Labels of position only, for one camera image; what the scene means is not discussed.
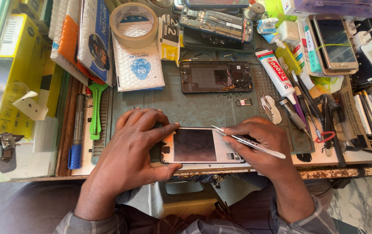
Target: white adhesive residue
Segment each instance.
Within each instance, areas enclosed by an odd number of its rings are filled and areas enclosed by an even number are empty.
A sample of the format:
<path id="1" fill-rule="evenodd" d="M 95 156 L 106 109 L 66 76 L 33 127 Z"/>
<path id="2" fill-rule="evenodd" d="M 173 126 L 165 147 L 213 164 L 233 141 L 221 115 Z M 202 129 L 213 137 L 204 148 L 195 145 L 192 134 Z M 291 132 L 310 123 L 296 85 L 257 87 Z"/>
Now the white adhesive residue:
<path id="1" fill-rule="evenodd" d="M 272 113 L 272 123 L 275 124 L 275 125 L 278 125 L 279 123 L 281 123 L 281 115 L 280 115 L 280 112 L 278 111 L 277 107 L 275 106 L 275 101 L 274 99 L 271 97 L 271 96 L 265 96 L 265 98 L 267 99 L 267 102 L 270 104 L 271 106 L 271 109 L 270 107 L 268 106 L 268 104 L 265 102 L 264 98 L 262 97 L 261 98 L 261 104 L 263 107 L 269 109 Z"/>

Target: gold smartphone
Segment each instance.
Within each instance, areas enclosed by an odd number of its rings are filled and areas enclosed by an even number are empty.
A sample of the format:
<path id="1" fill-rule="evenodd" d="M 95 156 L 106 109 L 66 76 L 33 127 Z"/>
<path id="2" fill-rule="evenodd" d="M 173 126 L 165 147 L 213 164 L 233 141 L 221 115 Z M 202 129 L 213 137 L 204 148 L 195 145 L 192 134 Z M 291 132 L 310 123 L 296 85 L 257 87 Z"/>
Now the gold smartphone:
<path id="1" fill-rule="evenodd" d="M 315 48 L 318 48 L 318 33 L 316 32 L 316 28 L 314 26 L 313 18 L 316 15 L 309 15 L 306 23 L 308 24 L 308 27 L 310 29 L 310 32 L 312 33 L 312 42 L 315 46 Z M 320 63 L 320 67 L 322 69 L 322 74 L 328 75 L 328 76 L 335 76 L 335 75 L 353 75 L 358 71 L 357 69 L 354 70 L 331 70 L 328 67 L 328 64 L 326 63 L 326 58 L 322 50 L 318 50 L 318 59 Z"/>
<path id="2" fill-rule="evenodd" d="M 355 70 L 358 61 L 351 46 L 329 45 L 349 44 L 345 25 L 339 15 L 314 15 L 313 22 L 330 70 Z"/>

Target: right hand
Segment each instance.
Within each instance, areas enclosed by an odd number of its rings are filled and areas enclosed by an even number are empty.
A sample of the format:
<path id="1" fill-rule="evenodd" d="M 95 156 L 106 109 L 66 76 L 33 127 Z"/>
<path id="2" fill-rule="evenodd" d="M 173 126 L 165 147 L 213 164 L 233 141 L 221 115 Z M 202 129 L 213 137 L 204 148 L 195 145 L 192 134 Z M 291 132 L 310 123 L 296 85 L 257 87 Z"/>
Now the right hand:
<path id="1" fill-rule="evenodd" d="M 290 175 L 295 175 L 295 172 L 297 172 L 291 158 L 286 132 L 270 120 L 253 116 L 239 125 L 225 128 L 224 133 L 229 136 L 224 136 L 223 140 L 228 142 L 232 149 L 239 153 L 257 172 L 268 177 L 273 183 L 286 180 Z M 284 154 L 286 158 L 277 158 L 251 148 L 238 142 L 230 135 L 250 135 L 263 146 Z"/>

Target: green plastic spudger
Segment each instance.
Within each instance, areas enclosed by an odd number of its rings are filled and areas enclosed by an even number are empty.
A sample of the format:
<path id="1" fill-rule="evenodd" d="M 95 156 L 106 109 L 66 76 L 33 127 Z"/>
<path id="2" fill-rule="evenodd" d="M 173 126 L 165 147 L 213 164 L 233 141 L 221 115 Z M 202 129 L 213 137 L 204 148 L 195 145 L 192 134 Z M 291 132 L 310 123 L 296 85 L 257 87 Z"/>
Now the green plastic spudger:
<path id="1" fill-rule="evenodd" d="M 99 133 L 102 130 L 100 127 L 100 97 L 102 92 L 108 87 L 107 84 L 97 84 L 93 83 L 89 86 L 90 90 L 92 91 L 93 96 L 93 113 L 92 113 L 92 121 L 90 122 L 90 139 L 91 140 L 98 140 Z"/>

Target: screwdriver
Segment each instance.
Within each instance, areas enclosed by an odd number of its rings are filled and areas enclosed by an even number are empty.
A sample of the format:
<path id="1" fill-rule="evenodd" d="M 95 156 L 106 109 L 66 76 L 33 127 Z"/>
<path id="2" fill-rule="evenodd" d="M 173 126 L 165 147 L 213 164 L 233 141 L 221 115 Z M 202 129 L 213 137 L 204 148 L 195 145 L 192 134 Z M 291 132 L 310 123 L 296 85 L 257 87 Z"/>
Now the screwdriver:
<path id="1" fill-rule="evenodd" d="M 289 112 L 289 117 L 293 121 L 293 123 L 297 126 L 297 128 L 302 130 L 304 133 L 306 133 L 308 137 L 313 141 L 313 139 L 310 137 L 309 131 L 306 129 L 306 124 L 303 122 L 300 116 L 289 107 L 287 102 L 288 101 L 285 98 L 280 102 L 280 105 L 284 106 L 284 108 Z"/>

